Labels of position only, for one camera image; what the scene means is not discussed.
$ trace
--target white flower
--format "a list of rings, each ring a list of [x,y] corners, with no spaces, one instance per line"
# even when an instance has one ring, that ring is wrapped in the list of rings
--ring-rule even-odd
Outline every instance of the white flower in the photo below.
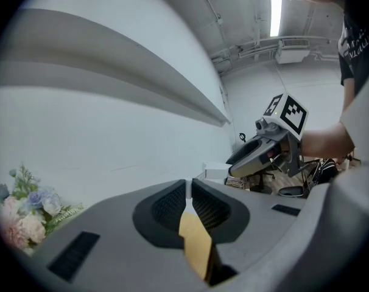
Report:
[[[49,198],[45,198],[42,202],[45,212],[53,217],[62,209],[62,204],[58,195],[52,195]]]
[[[33,242],[41,243],[44,240],[45,228],[35,215],[28,214],[21,222],[25,233]]]

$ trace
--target black slot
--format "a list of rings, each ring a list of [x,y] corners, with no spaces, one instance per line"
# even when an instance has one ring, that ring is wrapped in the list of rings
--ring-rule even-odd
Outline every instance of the black slot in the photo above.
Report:
[[[276,204],[272,207],[273,210],[276,210],[278,212],[282,212],[285,214],[289,214],[289,215],[293,215],[295,217],[298,216],[298,214],[300,214],[299,209],[295,208],[295,207],[288,207],[288,206],[283,206],[282,204]]]
[[[81,232],[48,266],[48,269],[65,281],[70,282],[99,237],[99,235],[92,232]]]

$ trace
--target white wall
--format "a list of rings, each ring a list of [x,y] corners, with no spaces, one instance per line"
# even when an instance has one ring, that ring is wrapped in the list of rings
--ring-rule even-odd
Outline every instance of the white wall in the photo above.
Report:
[[[88,207],[197,176],[202,162],[225,162],[231,154],[227,127],[119,98],[40,86],[115,85],[123,94],[165,102],[158,94],[80,69],[13,64],[24,64],[26,72],[0,73],[0,183],[9,187],[8,171],[23,161],[43,184]]]
[[[340,68],[332,61],[259,64],[227,75],[222,81],[228,93],[237,144],[242,144],[240,132],[245,133],[247,139],[256,134],[255,121],[262,116],[272,97],[284,92],[284,86],[308,109],[307,130],[329,127],[339,121],[342,113]]]
[[[164,0],[27,0],[23,7],[68,13],[120,33],[171,65],[226,116],[208,54]]]

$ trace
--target person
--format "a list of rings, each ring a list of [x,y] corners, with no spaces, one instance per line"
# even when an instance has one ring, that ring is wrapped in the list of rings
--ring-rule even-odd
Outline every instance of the person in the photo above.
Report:
[[[356,19],[349,0],[308,0],[316,3],[335,3],[344,11],[343,30],[340,37],[339,61],[344,86],[343,111],[362,89],[369,76],[369,31]],[[308,157],[345,157],[354,150],[354,144],[341,122],[319,131],[305,131],[301,140],[302,154]]]

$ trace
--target ceiling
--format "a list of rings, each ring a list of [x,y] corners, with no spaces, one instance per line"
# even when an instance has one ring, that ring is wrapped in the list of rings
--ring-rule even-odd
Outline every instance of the ceiling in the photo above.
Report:
[[[262,40],[270,36],[270,0],[166,1],[188,23],[220,74],[273,59],[278,39]],[[342,19],[343,11],[334,4],[283,0],[279,35],[320,37],[309,38],[311,51],[335,56]]]

